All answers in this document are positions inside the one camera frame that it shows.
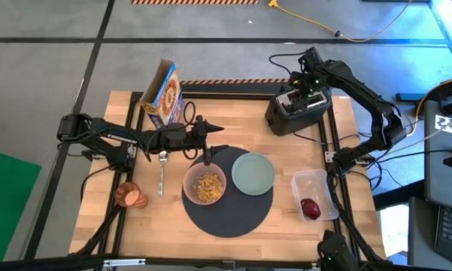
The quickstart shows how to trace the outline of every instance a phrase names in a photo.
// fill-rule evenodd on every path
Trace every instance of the yellow cable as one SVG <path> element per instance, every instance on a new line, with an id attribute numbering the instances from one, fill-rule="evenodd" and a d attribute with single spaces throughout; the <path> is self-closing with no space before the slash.
<path id="1" fill-rule="evenodd" d="M 445 81 L 445 82 L 439 84 L 439 85 L 436 86 L 436 87 L 433 87 L 431 90 L 429 90 L 429 91 L 423 96 L 423 98 L 421 98 L 420 103 L 418 104 L 418 108 L 416 109 L 416 114 L 414 115 L 414 122 L 415 122 L 415 124 L 413 125 L 412 131 L 411 131 L 409 134 L 407 134 L 406 136 L 411 136 L 411 135 L 414 134 L 414 131 L 416 131 L 416 125 L 417 125 L 417 122 L 418 122 L 418 117 L 420 116 L 421 105 L 423 104 L 423 102 L 424 102 L 425 98 L 428 96 L 428 94 L 430 94 L 433 90 L 436 90 L 436 89 L 439 88 L 440 86 L 443 86 L 443 85 L 448 84 L 448 83 L 450 83 L 450 82 L 452 82 L 452 79 L 451 79 L 451 80 L 448 80 L 448 81 Z"/>
<path id="2" fill-rule="evenodd" d="M 339 35 L 340 35 L 341 37 L 347 39 L 348 41 L 352 41 L 352 42 L 366 42 L 366 41 L 370 41 L 370 40 L 372 40 L 373 38 L 376 38 L 376 37 L 378 37 L 379 35 L 381 35 L 384 31 L 386 31 L 386 29 L 388 29 L 388 28 L 389 28 L 389 27 L 390 27 L 390 26 L 391 26 L 391 25 L 399 18 L 399 16 L 401 16 L 401 14 L 403 14 L 403 12 L 405 12 L 406 8 L 407 8 L 412 2 L 413 2 L 413 0 L 409 0 L 408 3 L 406 4 L 406 6 L 402 9 L 401 12 L 399 12 L 398 16 L 396 16 L 396 17 L 391 21 L 391 23 L 389 23 L 385 28 L 383 28 L 383 30 L 379 31 L 378 33 L 374 34 L 373 36 L 371 36 L 371 37 L 369 37 L 369 38 L 355 39 L 355 38 L 350 38 L 350 37 L 348 37 L 348 36 L 346 36 L 346 35 L 343 35 L 343 34 L 339 34 Z M 289 14 L 289 15 L 292 15 L 292 16 L 294 16 L 294 17 L 296 17 L 296 18 L 299 18 L 299 19 L 301 19 L 301 20 L 305 20 L 306 22 L 309 22 L 309 23 L 313 23 L 313 24 L 315 24 L 315 25 L 317 25 L 317 26 L 321 26 L 321 27 L 323 27 L 324 29 L 328 29 L 330 32 L 335 33 L 335 35 L 336 35 L 336 33 L 337 33 L 334 29 L 332 29 L 332 28 L 330 28 L 330 27 L 328 27 L 328 26 L 325 26 L 325 25 L 323 25 L 322 23 L 318 23 L 318 22 L 315 21 L 315 20 L 311 20 L 311 19 L 308 19 L 308 18 L 301 17 L 301 16 L 299 16 L 298 14 L 294 14 L 294 13 L 292 13 L 292 12 L 290 12 L 290 11 L 287 11 L 287 10 L 283 9 L 282 7 L 279 6 L 278 0 L 271 0 L 271 1 L 269 2 L 268 5 L 269 5 L 269 7 L 271 7 L 271 8 L 277 8 L 277 9 L 279 9 L 280 11 L 283 11 L 283 12 L 285 12 L 285 13 L 287 13 L 287 14 Z"/>

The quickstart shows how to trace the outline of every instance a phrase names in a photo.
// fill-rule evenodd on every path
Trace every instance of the red apple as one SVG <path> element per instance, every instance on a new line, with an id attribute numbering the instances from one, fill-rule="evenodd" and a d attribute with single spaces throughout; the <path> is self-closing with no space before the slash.
<path id="1" fill-rule="evenodd" d="M 316 220 L 321 216 L 321 210 L 319 210 L 318 204 L 312 199 L 301 200 L 302 213 L 312 220 Z"/>

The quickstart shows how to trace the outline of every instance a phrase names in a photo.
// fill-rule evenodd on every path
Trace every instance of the green mat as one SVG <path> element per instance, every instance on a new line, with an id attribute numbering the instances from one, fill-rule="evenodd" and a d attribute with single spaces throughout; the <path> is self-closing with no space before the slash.
<path id="1" fill-rule="evenodd" d="M 40 166 L 0 154 L 0 261 L 37 180 Z"/>

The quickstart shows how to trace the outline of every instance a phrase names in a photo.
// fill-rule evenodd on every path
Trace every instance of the yellow-black warning tape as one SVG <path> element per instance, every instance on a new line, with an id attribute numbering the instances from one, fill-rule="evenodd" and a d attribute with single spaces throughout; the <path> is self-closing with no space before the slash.
<path id="1" fill-rule="evenodd" d="M 184 84 L 251 84 L 251 83 L 287 83 L 289 79 L 226 79 L 226 80 L 183 80 L 180 82 Z"/>
<path id="2" fill-rule="evenodd" d="M 259 0 L 131 0 L 133 5 L 256 5 Z"/>

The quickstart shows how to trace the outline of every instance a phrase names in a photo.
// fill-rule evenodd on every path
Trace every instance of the cereal box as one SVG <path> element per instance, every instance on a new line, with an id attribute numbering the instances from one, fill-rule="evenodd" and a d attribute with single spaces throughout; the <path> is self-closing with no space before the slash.
<path id="1" fill-rule="evenodd" d="M 180 92 L 177 70 L 172 61 L 160 60 L 156 75 L 141 98 L 141 105 L 157 129 L 182 121 L 184 101 Z"/>

